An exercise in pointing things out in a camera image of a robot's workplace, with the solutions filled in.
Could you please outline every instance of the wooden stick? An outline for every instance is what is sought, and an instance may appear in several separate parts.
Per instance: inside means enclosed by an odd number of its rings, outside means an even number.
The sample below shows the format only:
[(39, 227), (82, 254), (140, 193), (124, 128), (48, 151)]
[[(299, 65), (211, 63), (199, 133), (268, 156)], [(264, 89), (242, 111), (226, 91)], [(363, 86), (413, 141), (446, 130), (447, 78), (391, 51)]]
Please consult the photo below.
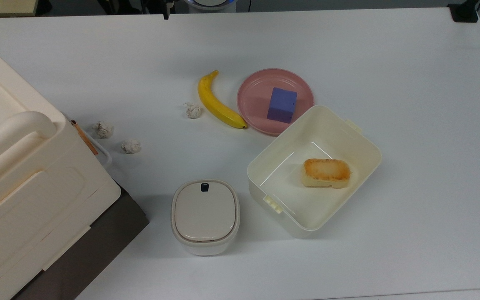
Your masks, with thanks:
[(75, 122), (75, 120), (72, 120), (72, 125), (75, 127), (75, 129), (77, 129), (77, 133), (79, 134), (80, 138), (82, 138), (82, 140), (84, 141), (84, 143), (86, 144), (86, 146), (88, 146), (88, 148), (90, 148), (90, 151), (91, 151), (94, 155), (98, 155), (99, 152), (97, 152), (97, 150), (94, 148), (94, 145), (92, 145), (92, 143), (90, 142), (90, 140), (86, 137), (86, 135), (84, 134), (83, 130), (79, 127), (79, 125), (77, 124), (77, 122)]

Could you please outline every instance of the black device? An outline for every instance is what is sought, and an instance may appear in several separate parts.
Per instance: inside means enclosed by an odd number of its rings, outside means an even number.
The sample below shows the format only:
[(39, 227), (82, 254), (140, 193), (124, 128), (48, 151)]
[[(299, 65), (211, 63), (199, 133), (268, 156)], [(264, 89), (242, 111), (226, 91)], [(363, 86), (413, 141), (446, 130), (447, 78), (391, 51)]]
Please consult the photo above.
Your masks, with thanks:
[(480, 0), (467, 0), (463, 4), (448, 4), (447, 7), (451, 11), (453, 21), (457, 23), (477, 23), (479, 17), (477, 16), (475, 5), (477, 5), (479, 1)]

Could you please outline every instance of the pink plate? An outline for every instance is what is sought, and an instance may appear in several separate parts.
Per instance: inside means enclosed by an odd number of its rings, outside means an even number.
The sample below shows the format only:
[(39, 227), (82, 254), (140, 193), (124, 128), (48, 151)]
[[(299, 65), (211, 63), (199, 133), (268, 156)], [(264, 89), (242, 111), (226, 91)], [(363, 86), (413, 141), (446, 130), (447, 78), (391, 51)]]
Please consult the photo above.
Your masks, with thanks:
[[(297, 92), (290, 124), (266, 118), (273, 88)], [(296, 74), (282, 69), (265, 69), (251, 74), (238, 89), (238, 110), (244, 120), (261, 133), (279, 135), (314, 105), (308, 84)]]

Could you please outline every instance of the container lid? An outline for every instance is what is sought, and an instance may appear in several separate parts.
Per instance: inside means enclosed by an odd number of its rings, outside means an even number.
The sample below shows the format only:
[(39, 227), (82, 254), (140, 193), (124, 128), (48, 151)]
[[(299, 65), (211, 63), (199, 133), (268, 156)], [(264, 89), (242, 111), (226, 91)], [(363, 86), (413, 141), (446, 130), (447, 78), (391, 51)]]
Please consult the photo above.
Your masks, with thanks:
[(177, 192), (173, 201), (175, 228), (189, 241), (219, 240), (234, 227), (236, 199), (231, 189), (220, 182), (191, 182)]

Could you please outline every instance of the toasted bread slice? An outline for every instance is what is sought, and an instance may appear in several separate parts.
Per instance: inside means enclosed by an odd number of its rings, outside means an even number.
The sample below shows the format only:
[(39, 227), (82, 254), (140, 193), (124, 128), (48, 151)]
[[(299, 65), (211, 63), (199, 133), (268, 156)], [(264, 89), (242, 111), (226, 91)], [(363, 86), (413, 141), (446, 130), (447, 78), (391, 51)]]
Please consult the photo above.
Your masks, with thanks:
[(351, 171), (345, 161), (332, 159), (308, 159), (303, 163), (301, 183), (308, 187), (345, 188)]

